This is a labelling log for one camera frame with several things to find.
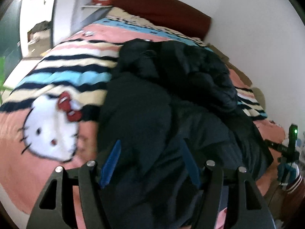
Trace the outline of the blue gloved hand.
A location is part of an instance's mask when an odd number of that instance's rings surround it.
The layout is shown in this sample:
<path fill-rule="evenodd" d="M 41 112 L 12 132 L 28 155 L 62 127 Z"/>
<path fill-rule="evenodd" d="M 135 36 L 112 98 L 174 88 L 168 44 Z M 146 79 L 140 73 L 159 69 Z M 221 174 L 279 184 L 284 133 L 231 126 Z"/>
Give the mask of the blue gloved hand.
<path fill-rule="evenodd" d="M 292 163 L 280 163 L 278 165 L 278 182 L 280 185 L 286 186 L 293 183 L 300 174 L 298 165 Z"/>

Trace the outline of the maroon striped sleeve forearm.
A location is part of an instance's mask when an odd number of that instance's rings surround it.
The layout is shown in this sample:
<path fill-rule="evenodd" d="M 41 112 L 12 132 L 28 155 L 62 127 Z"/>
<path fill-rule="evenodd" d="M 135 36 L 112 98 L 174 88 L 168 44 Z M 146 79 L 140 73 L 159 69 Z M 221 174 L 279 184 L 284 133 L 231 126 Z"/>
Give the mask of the maroon striped sleeve forearm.
<path fill-rule="evenodd" d="M 299 174 L 296 179 L 287 186 L 284 200 L 281 206 L 280 219 L 287 221 L 300 207 L 304 200 L 304 178 Z"/>

